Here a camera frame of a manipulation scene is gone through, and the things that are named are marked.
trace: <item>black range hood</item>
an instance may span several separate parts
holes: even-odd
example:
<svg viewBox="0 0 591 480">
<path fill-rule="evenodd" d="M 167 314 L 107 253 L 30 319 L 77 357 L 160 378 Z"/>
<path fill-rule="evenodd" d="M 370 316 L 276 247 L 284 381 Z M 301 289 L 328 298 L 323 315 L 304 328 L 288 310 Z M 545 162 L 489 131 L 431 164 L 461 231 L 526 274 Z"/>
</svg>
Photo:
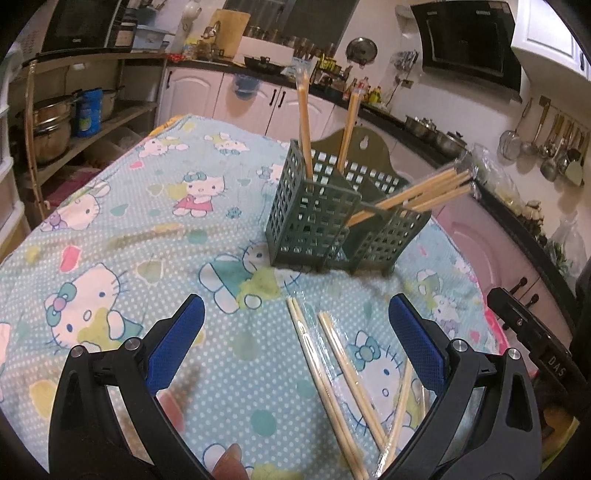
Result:
<svg viewBox="0 0 591 480">
<path fill-rule="evenodd" d="M 511 50 L 515 20 L 506 2 L 454 0 L 414 5 L 423 70 L 459 74 L 521 101 L 521 65 Z"/>
</svg>

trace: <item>countertop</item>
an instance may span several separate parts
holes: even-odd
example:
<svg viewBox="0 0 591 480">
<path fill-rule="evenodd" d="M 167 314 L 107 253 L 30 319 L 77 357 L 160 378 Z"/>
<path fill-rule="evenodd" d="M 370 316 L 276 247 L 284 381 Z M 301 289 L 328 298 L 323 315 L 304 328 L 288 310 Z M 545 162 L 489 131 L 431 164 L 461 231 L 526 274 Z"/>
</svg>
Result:
<svg viewBox="0 0 591 480">
<path fill-rule="evenodd" d="M 169 63 L 169 66 L 243 74 L 257 78 L 263 82 L 295 88 L 295 83 L 287 77 L 258 73 L 233 63 L 182 61 L 176 64 Z M 334 101 L 329 98 L 323 90 L 317 89 L 314 86 L 310 87 L 310 94 L 328 100 L 342 108 L 346 109 L 348 107 L 348 102 L 342 100 Z M 449 163 L 449 159 L 441 155 L 434 147 L 424 143 L 422 140 L 407 132 L 404 129 L 404 123 L 399 119 L 363 106 L 360 108 L 359 117 L 394 137 L 402 145 L 428 162 L 433 168 L 439 168 L 442 165 Z M 564 315 L 564 319 L 570 330 L 574 332 L 574 327 L 580 316 L 580 306 L 564 278 L 556 266 L 551 262 L 550 258 L 546 255 L 541 245 L 526 230 L 517 217 L 515 217 L 515 215 L 493 194 L 489 193 L 484 188 L 481 188 L 480 190 L 482 192 L 482 197 L 479 200 L 480 205 L 499 223 L 499 225 L 503 227 L 505 232 L 507 232 L 511 239 L 519 246 L 524 255 L 538 271 L 544 284 L 553 295 L 558 307 Z"/>
</svg>

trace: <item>polka dot tablecloth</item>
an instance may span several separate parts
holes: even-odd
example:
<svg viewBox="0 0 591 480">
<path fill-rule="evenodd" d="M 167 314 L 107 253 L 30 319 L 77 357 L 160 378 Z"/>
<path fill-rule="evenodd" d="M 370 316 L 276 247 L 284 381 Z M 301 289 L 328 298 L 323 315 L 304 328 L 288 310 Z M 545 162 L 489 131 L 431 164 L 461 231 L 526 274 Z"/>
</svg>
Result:
<svg viewBox="0 0 591 480">
<path fill-rule="evenodd" d="M 239 443 L 254 480 L 349 474 L 285 305 L 295 294 L 372 471 L 378 451 L 315 320 L 328 310 L 385 429 L 405 361 L 387 320 L 404 292 L 448 336 L 503 350 L 474 272 L 430 221 L 390 278 L 270 267 L 264 227 L 286 144 L 186 116 L 73 194 L 0 267 L 0 407 L 47 467 L 51 406 L 69 349 L 115 349 L 170 317 L 190 293 L 206 322 L 158 400 L 208 469 Z M 418 425 L 418 382 L 399 448 Z M 147 458 L 117 389 L 134 453 Z"/>
</svg>

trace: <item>cutting board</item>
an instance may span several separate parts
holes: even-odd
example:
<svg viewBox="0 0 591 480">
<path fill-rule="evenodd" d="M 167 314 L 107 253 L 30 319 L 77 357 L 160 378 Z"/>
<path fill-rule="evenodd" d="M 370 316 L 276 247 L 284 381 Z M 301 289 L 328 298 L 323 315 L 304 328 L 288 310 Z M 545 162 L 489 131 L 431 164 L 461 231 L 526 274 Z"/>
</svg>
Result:
<svg viewBox="0 0 591 480">
<path fill-rule="evenodd" d="M 217 35 L 216 44 L 220 50 L 223 50 L 224 57 L 232 59 L 236 55 L 238 45 L 242 40 L 242 34 L 250 17 L 250 14 L 244 12 L 224 10 L 222 8 L 218 8 L 213 13 L 209 26 L 214 26 L 217 21 L 222 24 L 220 33 Z"/>
</svg>

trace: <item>pink dress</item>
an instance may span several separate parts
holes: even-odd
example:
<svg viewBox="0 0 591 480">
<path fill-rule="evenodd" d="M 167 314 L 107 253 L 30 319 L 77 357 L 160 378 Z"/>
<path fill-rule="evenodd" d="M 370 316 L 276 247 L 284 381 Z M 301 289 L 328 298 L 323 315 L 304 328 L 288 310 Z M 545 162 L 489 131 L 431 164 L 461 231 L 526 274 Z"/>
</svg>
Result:
<svg viewBox="0 0 591 480">
<path fill-rule="evenodd" d="M 177 208 L 185 208 L 187 210 L 201 210 L 202 212 L 213 211 L 213 205 L 211 200 L 208 200 L 207 202 L 196 203 L 194 195 L 187 195 L 184 199 L 178 202 L 174 206 L 174 208 L 175 210 Z"/>
</svg>

